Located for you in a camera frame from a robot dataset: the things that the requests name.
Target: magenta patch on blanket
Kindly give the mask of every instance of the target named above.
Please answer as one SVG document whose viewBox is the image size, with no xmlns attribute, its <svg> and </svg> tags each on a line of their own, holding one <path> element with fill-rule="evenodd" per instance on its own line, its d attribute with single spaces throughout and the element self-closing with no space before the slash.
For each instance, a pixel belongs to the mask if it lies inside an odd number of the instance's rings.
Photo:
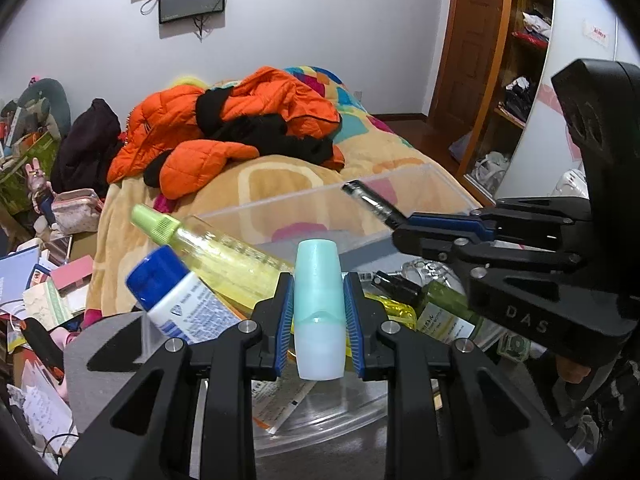
<svg viewBox="0 0 640 480">
<path fill-rule="evenodd" d="M 375 182 L 367 182 L 367 186 L 378 193 L 382 198 L 385 198 L 389 203 L 393 205 L 396 205 L 398 203 L 396 190 L 394 189 L 394 186 L 391 184 L 388 178 L 376 180 Z"/>
<path fill-rule="evenodd" d="M 371 121 L 371 124 L 373 124 L 377 129 L 382 130 L 383 132 L 387 132 L 389 134 L 394 133 L 394 131 L 391 128 L 389 128 L 385 123 L 383 123 L 380 119 L 377 119 L 372 115 L 368 115 L 367 119 Z"/>
<path fill-rule="evenodd" d="M 318 79 L 306 74 L 299 74 L 299 73 L 295 73 L 294 76 L 296 76 L 305 85 L 311 87 L 311 89 L 318 92 L 321 97 L 324 97 L 324 85 L 321 82 L 319 82 Z"/>
<path fill-rule="evenodd" d="M 297 224 L 291 224 L 286 227 L 281 227 L 273 235 L 271 235 L 272 242 L 280 242 L 282 240 L 289 240 L 291 238 L 298 238 L 307 234 L 324 233 L 328 231 L 322 224 L 311 224 L 310 222 L 298 222 Z"/>
</svg>

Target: person's finger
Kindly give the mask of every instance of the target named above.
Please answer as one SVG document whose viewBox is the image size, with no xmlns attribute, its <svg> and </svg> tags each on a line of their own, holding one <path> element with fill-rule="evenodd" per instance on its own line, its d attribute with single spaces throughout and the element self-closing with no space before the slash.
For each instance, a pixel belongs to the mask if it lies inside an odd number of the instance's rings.
<svg viewBox="0 0 640 480">
<path fill-rule="evenodd" d="M 556 356 L 558 375 L 568 383 L 579 384 L 591 373 L 591 368 L 579 365 L 566 357 Z"/>
</svg>

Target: pink pouch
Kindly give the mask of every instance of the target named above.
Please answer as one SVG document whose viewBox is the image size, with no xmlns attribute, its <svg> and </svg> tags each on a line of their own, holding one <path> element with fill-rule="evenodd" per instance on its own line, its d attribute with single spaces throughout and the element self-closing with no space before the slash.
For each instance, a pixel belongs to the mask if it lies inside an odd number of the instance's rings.
<svg viewBox="0 0 640 480">
<path fill-rule="evenodd" d="M 63 234 L 91 233 L 98 230 L 102 200 L 93 189 L 76 189 L 57 195 L 51 210 Z"/>
</svg>

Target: black spray nozzle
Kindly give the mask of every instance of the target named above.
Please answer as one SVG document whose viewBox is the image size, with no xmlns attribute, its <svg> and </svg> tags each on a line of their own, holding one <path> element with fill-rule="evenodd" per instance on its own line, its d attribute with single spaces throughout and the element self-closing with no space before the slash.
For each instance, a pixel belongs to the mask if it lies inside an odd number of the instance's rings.
<svg viewBox="0 0 640 480">
<path fill-rule="evenodd" d="M 347 182 L 342 186 L 342 190 L 358 200 L 358 202 L 369 209 L 379 220 L 384 222 L 387 227 L 393 230 L 407 222 L 406 216 L 359 180 Z"/>
<path fill-rule="evenodd" d="M 389 276 L 381 270 L 375 273 L 371 283 L 392 300 L 412 306 L 414 309 L 420 307 L 418 302 L 422 287 L 417 283 L 402 276 Z"/>
</svg>

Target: bunny figurine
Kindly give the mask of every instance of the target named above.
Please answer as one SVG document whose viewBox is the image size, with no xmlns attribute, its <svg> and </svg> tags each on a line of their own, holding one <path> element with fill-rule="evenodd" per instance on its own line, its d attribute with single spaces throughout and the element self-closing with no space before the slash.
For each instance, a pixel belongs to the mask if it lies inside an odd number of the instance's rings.
<svg viewBox="0 0 640 480">
<path fill-rule="evenodd" d="M 27 171 L 27 187 L 29 188 L 33 208 L 36 213 L 44 215 L 49 225 L 53 225 L 56 222 L 56 218 L 51 210 L 51 204 L 56 194 L 51 188 L 51 183 L 47 180 L 47 175 L 40 169 L 40 161 L 34 158 L 33 166 L 26 164 L 25 169 Z"/>
</svg>

